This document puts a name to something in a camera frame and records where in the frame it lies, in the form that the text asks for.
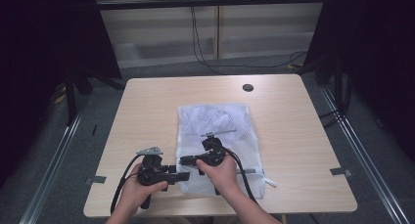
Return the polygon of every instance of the round hole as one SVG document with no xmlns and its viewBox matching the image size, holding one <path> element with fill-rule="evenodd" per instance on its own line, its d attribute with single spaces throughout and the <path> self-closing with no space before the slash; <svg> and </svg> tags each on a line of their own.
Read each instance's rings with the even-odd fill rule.
<svg viewBox="0 0 415 224">
<path fill-rule="evenodd" d="M 254 86 L 251 85 L 251 84 L 245 84 L 245 85 L 242 86 L 242 89 L 247 91 L 247 92 L 251 92 L 251 91 L 253 91 Z"/>
</svg>

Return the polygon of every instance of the wall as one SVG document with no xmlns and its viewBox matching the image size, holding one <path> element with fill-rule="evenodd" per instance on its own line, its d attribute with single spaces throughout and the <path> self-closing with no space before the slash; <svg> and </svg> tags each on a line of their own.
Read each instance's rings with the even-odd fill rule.
<svg viewBox="0 0 415 224">
<path fill-rule="evenodd" d="M 195 8 L 204 57 L 307 50 L 320 10 L 321 3 Z M 196 60 L 190 8 L 103 11 L 102 16 L 121 68 Z"/>
</svg>

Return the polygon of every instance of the human hand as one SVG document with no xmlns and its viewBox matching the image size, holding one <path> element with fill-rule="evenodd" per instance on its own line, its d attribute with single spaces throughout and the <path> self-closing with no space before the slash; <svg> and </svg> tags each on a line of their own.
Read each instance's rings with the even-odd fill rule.
<svg viewBox="0 0 415 224">
<path fill-rule="evenodd" d="M 143 186 L 137 182 L 137 172 L 141 163 L 137 163 L 132 169 L 128 179 L 122 187 L 121 197 L 115 210 L 123 209 L 129 217 L 133 216 L 138 207 L 146 200 L 147 196 L 152 193 L 161 191 L 168 186 L 166 181 L 153 184 L 151 186 Z"/>
<path fill-rule="evenodd" d="M 210 166 L 201 159 L 196 160 L 196 165 L 208 176 L 221 195 L 226 195 L 228 191 L 240 191 L 236 180 L 236 163 L 228 154 L 218 166 Z"/>
</svg>

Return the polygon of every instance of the human arm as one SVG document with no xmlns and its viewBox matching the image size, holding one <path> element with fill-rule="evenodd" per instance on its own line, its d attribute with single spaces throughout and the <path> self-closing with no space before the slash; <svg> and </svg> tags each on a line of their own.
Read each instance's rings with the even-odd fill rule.
<svg viewBox="0 0 415 224">
<path fill-rule="evenodd" d="M 151 186 L 139 184 L 137 182 L 137 172 L 140 166 L 141 163 L 137 163 L 125 181 L 118 204 L 107 220 L 107 224 L 128 223 L 129 219 L 137 212 L 138 207 L 146 200 L 148 195 L 161 191 L 168 186 L 165 181 Z"/>
<path fill-rule="evenodd" d="M 242 223 L 280 223 L 241 191 L 236 179 L 236 163 L 229 155 L 218 166 L 209 166 L 200 159 L 196 164 L 235 210 Z"/>
</svg>

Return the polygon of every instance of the black cable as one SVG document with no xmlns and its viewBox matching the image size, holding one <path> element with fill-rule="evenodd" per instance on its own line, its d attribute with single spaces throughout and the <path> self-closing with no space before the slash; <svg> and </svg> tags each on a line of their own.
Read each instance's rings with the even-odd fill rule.
<svg viewBox="0 0 415 224">
<path fill-rule="evenodd" d="M 344 57 L 345 56 L 344 52 L 347 50 L 348 46 L 351 43 L 352 35 L 355 33 L 356 25 L 358 23 L 358 20 L 360 20 L 360 17 L 361 17 L 361 14 L 362 14 L 362 8 L 363 8 L 363 6 L 360 5 L 359 11 L 357 12 L 356 19 L 354 20 L 353 26 L 351 28 L 351 32 L 350 32 L 349 36 L 346 38 L 346 42 L 345 42 L 346 45 L 343 45 L 343 47 L 345 47 L 345 48 L 343 48 L 343 51 L 342 51 L 342 54 L 340 54 L 340 57 Z M 345 103 L 343 104 L 344 105 L 343 112 L 340 112 L 340 114 L 341 114 L 340 116 L 336 116 L 329 123 L 327 123 L 326 125 L 324 125 L 324 128 L 327 128 L 330 125 L 334 124 L 334 122 L 336 122 L 338 119 L 341 119 L 341 118 L 345 117 L 345 114 L 347 112 L 348 105 L 349 105 L 350 95 L 351 95 L 351 81 L 350 81 L 350 78 L 348 78 L 348 80 L 347 80 L 346 100 L 345 100 Z"/>
<path fill-rule="evenodd" d="M 331 125 L 335 124 L 337 121 L 343 119 L 346 116 L 346 112 L 347 112 L 347 110 L 349 108 L 349 105 L 350 105 L 351 88 L 352 88 L 351 80 L 350 80 L 350 77 L 348 77 L 347 78 L 346 96 L 345 96 L 345 99 L 343 101 L 344 108 L 341 112 L 339 110 L 334 110 L 332 112 L 319 115 L 319 117 L 322 118 L 322 117 L 325 117 L 325 116 L 330 115 L 332 113 L 337 114 L 332 120 L 330 120 L 329 122 L 327 122 L 326 124 L 323 125 L 323 127 L 325 129 L 330 127 Z"/>
<path fill-rule="evenodd" d="M 192 13 L 192 27 L 193 27 L 193 51 L 194 51 L 195 57 L 201 65 L 209 68 L 212 72 L 215 72 L 217 74 L 226 75 L 225 73 L 222 73 L 220 71 L 212 69 L 213 67 L 251 67 L 251 68 L 281 67 L 281 66 L 285 66 L 285 65 L 288 65 L 288 64 L 292 64 L 294 60 L 299 59 L 301 56 L 303 56 L 307 53 L 306 51 L 294 52 L 293 54 L 291 54 L 290 59 L 287 62 L 284 62 L 284 63 L 279 64 L 279 65 L 275 65 L 275 66 L 209 65 L 208 62 L 205 60 L 205 57 L 204 57 L 203 52 L 202 52 L 202 47 L 201 47 L 201 43 L 200 43 L 200 40 L 199 40 L 199 33 L 198 33 L 198 27 L 197 27 L 197 23 L 196 23 L 196 14 L 195 14 L 195 8 L 194 7 L 191 7 L 191 13 Z M 198 46 L 199 46 L 199 52 L 200 52 L 201 57 L 202 57 L 201 60 L 199 59 L 199 56 L 196 52 L 196 42 L 198 43 Z M 293 55 L 298 54 L 298 53 L 300 53 L 300 54 L 298 56 L 296 56 L 295 58 L 293 58 Z"/>
<path fill-rule="evenodd" d="M 231 156 L 236 163 L 238 164 L 239 170 L 241 170 L 241 175 L 242 178 L 244 180 L 244 185 L 245 185 L 245 189 L 247 190 L 248 196 L 250 197 L 251 200 L 253 200 L 253 202 L 255 202 L 256 204 L 257 201 L 253 195 L 253 192 L 251 191 L 251 187 L 250 184 L 248 183 L 248 178 L 247 178 L 247 174 L 245 173 L 244 167 L 242 166 L 241 160 L 239 159 L 238 155 L 236 155 L 234 152 L 230 151 L 229 149 L 223 147 L 223 149 L 226 151 L 226 153 L 229 154 L 229 156 Z"/>
<path fill-rule="evenodd" d="M 311 219 L 314 221 L 315 224 L 318 224 L 318 221 L 313 214 L 309 214 L 309 216 L 311 217 Z"/>
<path fill-rule="evenodd" d="M 128 163 L 127 168 L 125 168 L 125 171 L 124 171 L 124 173 L 122 174 L 121 179 L 119 180 L 118 187 L 116 187 L 116 191 L 115 191 L 115 194 L 114 194 L 113 202 L 111 203 L 111 210 L 110 210 L 110 212 L 111 212 L 111 213 L 113 213 L 113 212 L 114 212 L 114 209 L 115 209 L 115 206 L 116 206 L 116 202 L 118 201 L 119 193 L 121 192 L 121 189 L 122 189 L 122 187 L 124 186 L 125 181 L 126 181 L 128 178 L 130 178 L 132 175 L 135 175 L 135 174 L 131 174 L 131 175 L 129 175 L 127 178 L 125 178 L 125 176 L 127 175 L 128 170 L 130 169 L 130 167 L 131 167 L 132 163 L 133 163 L 133 162 L 134 162 L 134 161 L 135 161 L 135 160 L 136 160 L 139 156 L 140 156 L 140 155 L 135 156 L 135 157 L 134 157 L 134 159 L 132 159 L 132 160 L 131 160 L 131 162 L 129 162 L 129 163 Z"/>
</svg>

